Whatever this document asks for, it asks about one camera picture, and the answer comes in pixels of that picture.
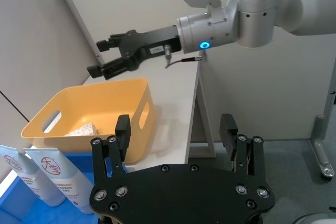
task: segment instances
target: basket handle hole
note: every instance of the basket handle hole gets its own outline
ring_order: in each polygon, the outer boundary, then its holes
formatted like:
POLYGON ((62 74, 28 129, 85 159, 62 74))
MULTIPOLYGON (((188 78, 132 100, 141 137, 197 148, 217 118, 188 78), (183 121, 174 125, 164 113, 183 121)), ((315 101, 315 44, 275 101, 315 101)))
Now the basket handle hole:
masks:
POLYGON ((149 113, 149 103, 146 102, 145 106, 143 107, 143 110, 141 112, 141 116, 139 118, 139 127, 142 130, 143 127, 145 126, 147 117, 148 117, 148 113, 149 113))
POLYGON ((49 133, 57 122, 61 119, 62 113, 59 110, 55 110, 48 119, 44 122, 42 130, 44 133, 49 133))

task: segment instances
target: blue indicator light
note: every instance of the blue indicator light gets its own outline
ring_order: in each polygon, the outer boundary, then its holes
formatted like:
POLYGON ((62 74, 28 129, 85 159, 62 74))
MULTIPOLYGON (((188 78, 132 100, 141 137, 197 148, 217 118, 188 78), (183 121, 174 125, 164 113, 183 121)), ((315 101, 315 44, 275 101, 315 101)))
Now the blue indicator light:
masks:
POLYGON ((209 47, 210 47, 210 43, 209 42, 204 41, 204 42, 200 43, 200 48, 202 48, 202 49, 207 49, 209 47))

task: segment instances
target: whiteboard frame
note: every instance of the whiteboard frame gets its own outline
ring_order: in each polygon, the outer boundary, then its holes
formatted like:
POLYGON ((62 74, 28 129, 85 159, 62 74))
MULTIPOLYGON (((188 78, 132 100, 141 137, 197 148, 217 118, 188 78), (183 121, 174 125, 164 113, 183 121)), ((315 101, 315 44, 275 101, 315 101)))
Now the whiteboard frame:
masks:
MULTIPOLYGON (((82 17, 80 16, 74 2, 72 0, 65 0, 65 2, 67 3, 70 11, 72 12, 75 20, 77 21, 81 31, 83 32, 93 54, 95 55, 95 57, 97 58, 97 61, 99 64, 104 64, 106 63, 101 55, 101 52, 99 51, 95 41, 93 40, 93 38, 91 37, 88 28, 86 27, 82 17)), ((336 89, 336 60, 334 62, 334 66, 333 66, 333 70, 332 70, 332 76, 331 76, 331 80, 330 80, 330 84, 329 84, 329 89, 328 89, 328 95, 327 95, 327 99, 325 101, 325 105, 324 105, 324 111, 323 111, 323 115, 326 118, 325 124, 324 124, 324 129, 323 129, 323 136, 322 139, 325 138, 326 136, 326 132, 327 132, 327 128, 328 128, 328 124, 329 124, 329 119, 330 119, 330 115, 331 115, 331 111, 333 108, 333 103, 335 100, 335 89, 336 89)))

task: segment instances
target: yellow plastic basket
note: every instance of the yellow plastic basket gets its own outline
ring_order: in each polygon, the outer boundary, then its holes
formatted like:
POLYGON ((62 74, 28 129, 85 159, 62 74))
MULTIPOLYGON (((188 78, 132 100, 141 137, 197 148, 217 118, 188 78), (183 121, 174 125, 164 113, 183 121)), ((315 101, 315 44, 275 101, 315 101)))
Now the yellow plastic basket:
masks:
POLYGON ((145 155, 155 125, 155 109, 145 79, 109 81, 70 87, 58 92, 27 124, 21 136, 37 148, 58 148, 62 152, 91 152, 94 137, 114 134, 118 116, 130 115, 131 141, 126 164, 137 163, 145 155), (49 131, 55 117, 59 121, 49 131), (64 136, 92 122, 95 136, 64 136))

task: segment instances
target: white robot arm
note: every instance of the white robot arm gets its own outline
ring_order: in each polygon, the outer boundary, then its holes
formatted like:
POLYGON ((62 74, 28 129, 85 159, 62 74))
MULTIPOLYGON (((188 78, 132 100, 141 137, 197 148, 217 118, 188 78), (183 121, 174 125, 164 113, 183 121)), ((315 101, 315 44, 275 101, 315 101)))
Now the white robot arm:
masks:
POLYGON ((206 12, 178 19, 185 53, 238 42, 248 48, 268 44, 274 26, 294 35, 336 33, 336 0, 184 0, 206 12))

